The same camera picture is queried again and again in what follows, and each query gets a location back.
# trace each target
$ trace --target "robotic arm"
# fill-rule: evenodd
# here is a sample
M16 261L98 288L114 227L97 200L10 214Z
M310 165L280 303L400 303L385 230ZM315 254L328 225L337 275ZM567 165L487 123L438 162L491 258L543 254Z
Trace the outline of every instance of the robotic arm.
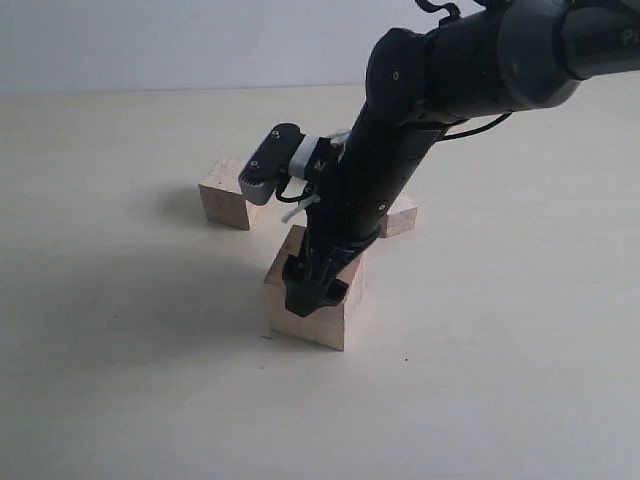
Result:
M306 317L338 305L348 285L337 275L379 235L379 223L434 144L469 119L552 108L597 75L640 70L640 0L475 0L485 9L462 18L448 3L425 34L393 28L371 53L366 102L344 137L274 127L239 177L246 198L273 193L299 203L307 230L283 280L286 308ZM307 182L283 196L291 177Z

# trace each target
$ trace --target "white table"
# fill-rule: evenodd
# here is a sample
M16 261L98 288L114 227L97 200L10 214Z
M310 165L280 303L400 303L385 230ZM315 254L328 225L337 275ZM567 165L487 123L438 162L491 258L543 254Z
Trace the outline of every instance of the white table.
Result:
M639 80L435 148L344 354L261 338L281 207L196 183L361 87L0 97L0 478L638 478Z

